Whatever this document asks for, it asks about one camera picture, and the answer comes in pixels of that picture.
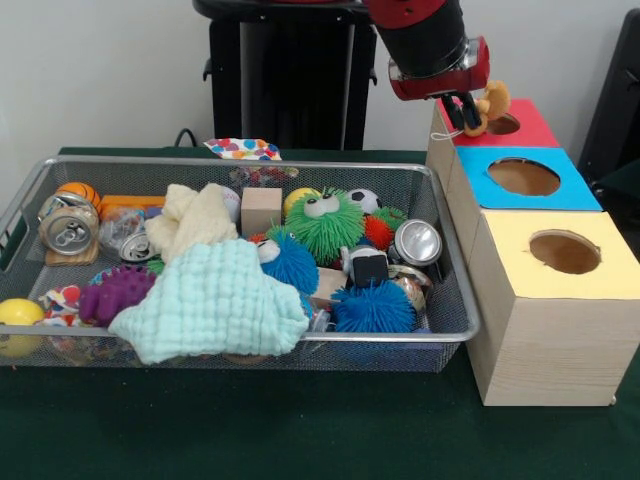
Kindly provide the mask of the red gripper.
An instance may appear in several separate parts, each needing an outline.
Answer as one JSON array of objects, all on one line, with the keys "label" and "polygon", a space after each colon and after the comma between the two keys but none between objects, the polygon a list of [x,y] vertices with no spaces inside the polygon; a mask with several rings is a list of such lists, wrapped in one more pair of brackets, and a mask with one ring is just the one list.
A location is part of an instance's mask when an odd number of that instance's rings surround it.
[{"label": "red gripper", "polygon": [[[482,36],[467,41],[461,59],[451,69],[430,77],[411,77],[402,73],[392,59],[388,63],[390,84],[399,99],[426,100],[443,96],[441,101],[445,112],[457,131],[463,130],[464,126],[481,126],[481,113],[471,92],[484,89],[489,75],[489,47]],[[461,108],[451,96],[457,94]]]}]

